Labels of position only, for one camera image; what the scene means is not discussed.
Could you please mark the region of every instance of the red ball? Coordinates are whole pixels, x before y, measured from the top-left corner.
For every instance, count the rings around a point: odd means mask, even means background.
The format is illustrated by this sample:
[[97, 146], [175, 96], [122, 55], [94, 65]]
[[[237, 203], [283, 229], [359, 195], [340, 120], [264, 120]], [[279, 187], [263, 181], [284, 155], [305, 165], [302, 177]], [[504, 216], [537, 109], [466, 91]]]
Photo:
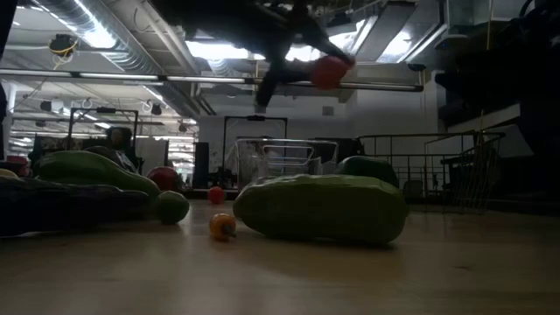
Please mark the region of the red ball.
[[226, 193], [224, 192], [221, 187], [215, 186], [210, 188], [208, 191], [208, 200], [215, 205], [221, 205], [224, 203], [224, 199], [226, 198]]
[[351, 65], [336, 57], [322, 57], [317, 60], [311, 72], [311, 83], [322, 90], [337, 88], [351, 68]]
[[161, 191], [180, 192], [181, 177], [168, 166], [156, 167], [148, 173], [148, 179], [153, 180]]

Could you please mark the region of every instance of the wire basket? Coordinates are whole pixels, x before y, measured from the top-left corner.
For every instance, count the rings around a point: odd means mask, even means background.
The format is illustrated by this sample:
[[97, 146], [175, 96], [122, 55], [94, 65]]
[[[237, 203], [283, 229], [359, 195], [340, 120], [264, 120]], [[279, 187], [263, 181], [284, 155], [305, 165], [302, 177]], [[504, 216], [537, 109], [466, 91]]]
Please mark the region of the wire basket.
[[242, 138], [235, 142], [237, 185], [284, 175], [332, 174], [338, 144], [331, 141]]

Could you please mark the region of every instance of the green plush vegetable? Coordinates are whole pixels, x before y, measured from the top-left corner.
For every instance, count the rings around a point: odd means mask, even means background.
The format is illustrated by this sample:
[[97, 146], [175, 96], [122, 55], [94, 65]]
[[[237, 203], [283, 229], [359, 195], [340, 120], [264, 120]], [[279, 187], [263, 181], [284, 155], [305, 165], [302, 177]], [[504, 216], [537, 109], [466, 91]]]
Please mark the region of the green plush vegetable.
[[154, 203], [157, 217], [163, 224], [175, 224], [183, 220], [189, 207], [189, 202], [182, 194], [172, 191], [162, 192]]
[[234, 214], [268, 236], [383, 244], [403, 231], [408, 208], [399, 189], [377, 178], [296, 175], [245, 187]]
[[66, 150], [42, 157], [34, 166], [39, 178], [56, 183], [76, 185], [109, 185], [123, 190], [159, 195], [158, 186], [150, 179], [126, 171], [99, 154]]
[[339, 163], [336, 173], [372, 177], [390, 183], [392, 186], [399, 186], [399, 179], [391, 164], [378, 158], [347, 157]]

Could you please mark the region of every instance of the small orange toy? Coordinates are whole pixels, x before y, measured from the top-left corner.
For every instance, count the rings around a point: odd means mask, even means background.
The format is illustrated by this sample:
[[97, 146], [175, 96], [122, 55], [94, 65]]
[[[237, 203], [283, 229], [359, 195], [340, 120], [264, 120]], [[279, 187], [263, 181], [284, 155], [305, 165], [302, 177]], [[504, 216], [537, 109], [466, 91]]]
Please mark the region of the small orange toy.
[[210, 219], [210, 235], [220, 242], [229, 241], [235, 235], [235, 218], [229, 214], [218, 213]]

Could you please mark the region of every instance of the large green squash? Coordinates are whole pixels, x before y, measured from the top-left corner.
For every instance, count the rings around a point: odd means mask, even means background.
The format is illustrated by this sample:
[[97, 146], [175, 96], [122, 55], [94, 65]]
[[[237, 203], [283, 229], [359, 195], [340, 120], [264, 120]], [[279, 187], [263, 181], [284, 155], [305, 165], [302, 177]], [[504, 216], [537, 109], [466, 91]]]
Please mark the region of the large green squash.
[[268, 236], [383, 244], [403, 231], [408, 208], [398, 188], [377, 178], [296, 175], [248, 185], [234, 214]]
[[391, 164], [379, 158], [362, 156], [347, 157], [339, 163], [336, 173], [373, 177], [388, 182], [392, 186], [399, 186], [399, 179], [395, 171], [393, 171]]
[[62, 184], [109, 185], [122, 190], [159, 195], [158, 186], [149, 178], [126, 171], [99, 154], [83, 150], [54, 152], [42, 157], [33, 168], [43, 180]]

